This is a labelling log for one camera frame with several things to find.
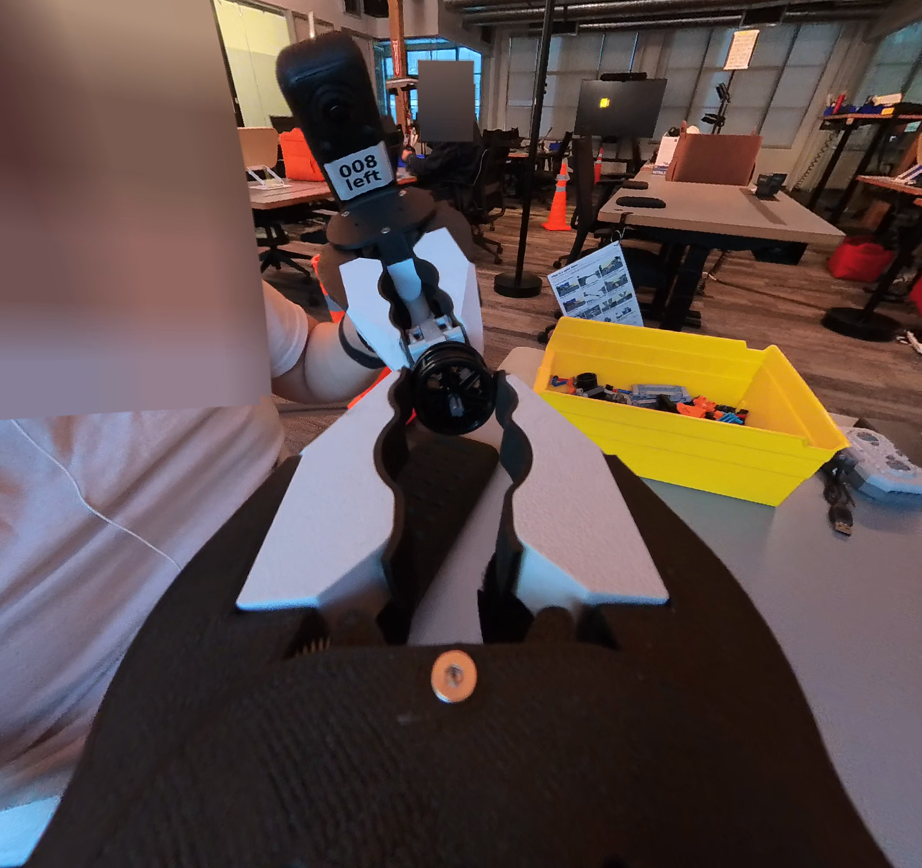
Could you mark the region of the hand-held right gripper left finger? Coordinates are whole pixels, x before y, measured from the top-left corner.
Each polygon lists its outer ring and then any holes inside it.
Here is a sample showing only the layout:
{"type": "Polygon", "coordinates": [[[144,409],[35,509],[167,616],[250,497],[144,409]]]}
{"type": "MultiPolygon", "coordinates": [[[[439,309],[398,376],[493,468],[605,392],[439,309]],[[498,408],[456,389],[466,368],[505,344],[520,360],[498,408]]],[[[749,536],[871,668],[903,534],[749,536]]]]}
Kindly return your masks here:
{"type": "Polygon", "coordinates": [[[380,611],[402,531],[409,371],[388,375],[301,454],[236,599],[242,611],[380,611]]]}

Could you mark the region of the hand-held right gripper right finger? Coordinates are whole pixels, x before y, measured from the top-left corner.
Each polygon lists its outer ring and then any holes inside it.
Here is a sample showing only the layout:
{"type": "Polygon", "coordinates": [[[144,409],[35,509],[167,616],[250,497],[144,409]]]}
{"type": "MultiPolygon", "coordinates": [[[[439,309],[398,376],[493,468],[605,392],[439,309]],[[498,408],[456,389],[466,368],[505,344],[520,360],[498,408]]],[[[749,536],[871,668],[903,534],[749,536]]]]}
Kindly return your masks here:
{"type": "Polygon", "coordinates": [[[502,498],[484,600],[527,612],[663,606],[669,595],[605,455],[521,379],[496,375],[502,498]]]}

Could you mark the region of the black toy wheel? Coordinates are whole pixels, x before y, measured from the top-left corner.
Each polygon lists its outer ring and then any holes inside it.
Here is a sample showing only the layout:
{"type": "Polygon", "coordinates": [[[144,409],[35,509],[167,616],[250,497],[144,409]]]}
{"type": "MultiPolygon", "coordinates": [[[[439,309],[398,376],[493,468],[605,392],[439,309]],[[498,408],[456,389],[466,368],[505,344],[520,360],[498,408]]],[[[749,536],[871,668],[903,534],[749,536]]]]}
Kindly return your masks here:
{"type": "Polygon", "coordinates": [[[428,348],[414,365],[409,386],[417,418],[437,435],[473,433],[494,412],[495,378],[467,343],[441,342],[428,348]]]}

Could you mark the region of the person's left forearm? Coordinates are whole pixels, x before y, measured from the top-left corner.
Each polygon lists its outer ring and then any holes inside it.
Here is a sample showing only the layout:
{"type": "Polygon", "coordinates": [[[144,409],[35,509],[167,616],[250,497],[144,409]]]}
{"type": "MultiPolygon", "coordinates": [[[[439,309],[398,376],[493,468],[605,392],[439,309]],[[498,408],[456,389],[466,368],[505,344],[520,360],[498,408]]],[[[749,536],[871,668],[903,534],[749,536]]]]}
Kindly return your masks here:
{"type": "Polygon", "coordinates": [[[350,316],[309,322],[303,351],[293,367],[272,378],[272,393],[308,405],[352,401],[372,386],[385,365],[364,342],[350,316]]]}

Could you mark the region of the grey desk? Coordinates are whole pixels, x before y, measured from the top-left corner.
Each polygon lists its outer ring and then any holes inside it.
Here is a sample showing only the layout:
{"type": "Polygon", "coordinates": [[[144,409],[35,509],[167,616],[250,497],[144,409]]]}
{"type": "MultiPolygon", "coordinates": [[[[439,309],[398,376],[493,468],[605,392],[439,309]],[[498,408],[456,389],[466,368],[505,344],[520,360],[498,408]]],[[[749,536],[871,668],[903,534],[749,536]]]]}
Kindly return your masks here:
{"type": "Polygon", "coordinates": [[[852,803],[893,866],[920,866],[920,510],[858,497],[835,535],[818,477],[778,508],[639,482],[773,631],[852,803]]]}

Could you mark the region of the black office chair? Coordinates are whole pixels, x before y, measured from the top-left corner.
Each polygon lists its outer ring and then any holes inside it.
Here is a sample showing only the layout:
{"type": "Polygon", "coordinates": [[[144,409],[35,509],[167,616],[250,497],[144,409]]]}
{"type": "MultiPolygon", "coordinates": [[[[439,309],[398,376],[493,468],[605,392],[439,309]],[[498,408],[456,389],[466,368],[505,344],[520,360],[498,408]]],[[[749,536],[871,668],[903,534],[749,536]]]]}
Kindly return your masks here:
{"type": "Polygon", "coordinates": [[[511,150],[519,147],[518,128],[488,130],[475,143],[471,175],[456,200],[465,215],[476,245],[492,252],[494,264],[501,264],[502,246],[486,236],[485,229],[494,230],[495,221],[505,212],[505,163],[511,150]]]}

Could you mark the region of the pale wooden table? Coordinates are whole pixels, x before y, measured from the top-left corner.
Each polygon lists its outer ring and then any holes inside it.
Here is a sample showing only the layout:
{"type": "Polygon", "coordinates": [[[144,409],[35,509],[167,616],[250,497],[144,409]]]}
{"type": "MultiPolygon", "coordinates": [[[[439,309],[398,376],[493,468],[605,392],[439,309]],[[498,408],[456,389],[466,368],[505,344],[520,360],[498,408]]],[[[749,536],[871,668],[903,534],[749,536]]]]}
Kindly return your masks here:
{"type": "Polygon", "coordinates": [[[298,205],[332,202],[338,205],[327,182],[270,180],[246,183],[253,211],[280,211],[298,205]]]}

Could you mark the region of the yellow plastic bin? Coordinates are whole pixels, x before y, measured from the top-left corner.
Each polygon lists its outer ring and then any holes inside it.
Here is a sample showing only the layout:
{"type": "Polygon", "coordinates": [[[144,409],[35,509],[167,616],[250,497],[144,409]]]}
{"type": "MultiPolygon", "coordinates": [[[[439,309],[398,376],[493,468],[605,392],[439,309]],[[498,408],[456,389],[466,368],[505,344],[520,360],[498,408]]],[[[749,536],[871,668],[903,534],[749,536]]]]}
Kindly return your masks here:
{"type": "Polygon", "coordinates": [[[848,440],[777,346],[561,318],[534,389],[601,450],[637,475],[759,504],[780,505],[848,440]],[[593,373],[615,389],[672,385],[747,412],[736,425],[590,401],[552,377],[593,373]]]}

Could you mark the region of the picture instruction sheet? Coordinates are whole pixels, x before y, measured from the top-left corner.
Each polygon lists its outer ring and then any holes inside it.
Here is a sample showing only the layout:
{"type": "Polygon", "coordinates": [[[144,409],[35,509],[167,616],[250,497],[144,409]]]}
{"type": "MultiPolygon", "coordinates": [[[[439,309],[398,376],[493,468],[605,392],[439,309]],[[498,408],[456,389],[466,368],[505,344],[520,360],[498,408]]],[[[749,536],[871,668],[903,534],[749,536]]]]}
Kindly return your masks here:
{"type": "Polygon", "coordinates": [[[563,317],[643,326],[619,241],[552,272],[547,280],[563,317]]]}

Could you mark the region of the pile of toy brick pieces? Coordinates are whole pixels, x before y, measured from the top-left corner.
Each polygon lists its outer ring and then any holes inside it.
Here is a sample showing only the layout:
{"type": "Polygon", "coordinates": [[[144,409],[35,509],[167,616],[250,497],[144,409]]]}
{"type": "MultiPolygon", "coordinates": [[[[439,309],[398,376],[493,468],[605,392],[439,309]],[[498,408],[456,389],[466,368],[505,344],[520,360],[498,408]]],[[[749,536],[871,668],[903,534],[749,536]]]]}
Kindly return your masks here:
{"type": "Polygon", "coordinates": [[[712,401],[702,395],[693,397],[682,386],[643,384],[619,389],[600,383],[597,375],[590,372],[570,378],[551,376],[548,388],[588,400],[680,414],[723,424],[745,425],[750,414],[747,409],[712,401]]]}

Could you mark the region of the black floor pole stand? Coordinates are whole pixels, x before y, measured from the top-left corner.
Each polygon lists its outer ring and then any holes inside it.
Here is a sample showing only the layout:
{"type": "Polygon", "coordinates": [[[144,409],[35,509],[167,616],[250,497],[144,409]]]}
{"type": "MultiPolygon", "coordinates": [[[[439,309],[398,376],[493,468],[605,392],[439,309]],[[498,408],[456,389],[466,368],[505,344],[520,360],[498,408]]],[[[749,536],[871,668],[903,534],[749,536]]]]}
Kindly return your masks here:
{"type": "Polygon", "coordinates": [[[502,297],[524,299],[540,295],[542,278],[524,267],[527,237],[533,199],[533,183],[536,173],[536,159],[540,139],[540,120],[543,113],[547,83],[547,63],[550,48],[551,29],[555,0],[546,0],[542,19],[542,28],[537,52],[537,67],[534,83],[527,167],[524,173],[521,223],[518,236],[517,253],[514,269],[498,273],[493,281],[494,291],[502,297]]]}

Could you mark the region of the black monitor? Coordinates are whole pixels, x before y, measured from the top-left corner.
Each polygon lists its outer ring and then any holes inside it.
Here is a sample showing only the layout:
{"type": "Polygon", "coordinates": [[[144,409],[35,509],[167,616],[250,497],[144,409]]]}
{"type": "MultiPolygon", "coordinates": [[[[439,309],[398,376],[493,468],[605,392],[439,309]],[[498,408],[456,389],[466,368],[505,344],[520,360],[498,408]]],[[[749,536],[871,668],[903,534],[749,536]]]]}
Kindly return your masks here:
{"type": "Polygon", "coordinates": [[[667,80],[584,80],[572,132],[576,136],[651,138],[667,80]]]}

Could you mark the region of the brown cardboard box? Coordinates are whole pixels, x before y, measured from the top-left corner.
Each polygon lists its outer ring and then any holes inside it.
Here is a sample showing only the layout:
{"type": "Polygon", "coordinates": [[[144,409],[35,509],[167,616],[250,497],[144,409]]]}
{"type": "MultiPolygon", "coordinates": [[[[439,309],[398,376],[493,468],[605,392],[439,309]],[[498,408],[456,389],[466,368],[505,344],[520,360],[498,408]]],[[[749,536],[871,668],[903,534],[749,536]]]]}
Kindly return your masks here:
{"type": "Polygon", "coordinates": [[[750,184],[763,138],[750,135],[692,134],[684,129],[665,174],[666,182],[731,186],[750,184]]]}

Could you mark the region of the paper sign on pole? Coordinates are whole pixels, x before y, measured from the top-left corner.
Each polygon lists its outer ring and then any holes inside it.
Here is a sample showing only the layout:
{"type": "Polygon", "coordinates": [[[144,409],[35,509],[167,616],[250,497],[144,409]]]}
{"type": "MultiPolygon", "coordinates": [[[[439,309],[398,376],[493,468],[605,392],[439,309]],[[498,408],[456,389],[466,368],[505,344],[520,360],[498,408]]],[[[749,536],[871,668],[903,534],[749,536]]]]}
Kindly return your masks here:
{"type": "Polygon", "coordinates": [[[737,30],[733,32],[728,54],[722,69],[727,72],[748,69],[752,62],[752,56],[759,35],[759,29],[737,30]]]}

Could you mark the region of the red bag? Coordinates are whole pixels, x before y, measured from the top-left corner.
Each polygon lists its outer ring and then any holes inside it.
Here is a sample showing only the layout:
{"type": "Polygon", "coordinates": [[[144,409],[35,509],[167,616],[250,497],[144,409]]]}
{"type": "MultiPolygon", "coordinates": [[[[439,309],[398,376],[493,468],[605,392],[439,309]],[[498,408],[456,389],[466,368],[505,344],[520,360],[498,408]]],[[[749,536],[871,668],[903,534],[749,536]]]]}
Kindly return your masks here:
{"type": "Polygon", "coordinates": [[[827,261],[830,274],[843,281],[872,283],[892,265],[893,250],[877,243],[871,236],[847,237],[827,261]]]}

